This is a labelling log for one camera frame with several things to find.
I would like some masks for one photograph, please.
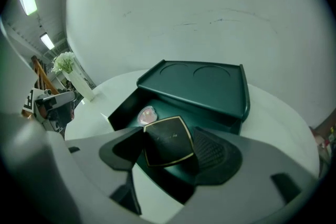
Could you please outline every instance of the flower vase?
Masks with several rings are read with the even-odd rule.
[[[95,95],[85,80],[78,74],[75,70],[67,74],[72,85],[76,88],[76,90],[86,99],[91,101],[95,98]]]

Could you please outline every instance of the round tabletop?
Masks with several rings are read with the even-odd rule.
[[[75,118],[66,127],[65,140],[113,131],[108,117],[137,88],[136,80],[145,72],[147,70],[122,74],[97,86],[93,90],[96,97],[91,102],[84,98],[76,107]],[[250,84],[248,90],[250,113],[242,124],[240,136],[278,148],[318,178],[317,146],[306,122],[294,109],[275,96]],[[137,165],[133,169],[133,179],[142,208],[141,217],[164,223],[183,207],[152,183]],[[151,195],[156,195],[156,199],[148,199],[149,188]]]

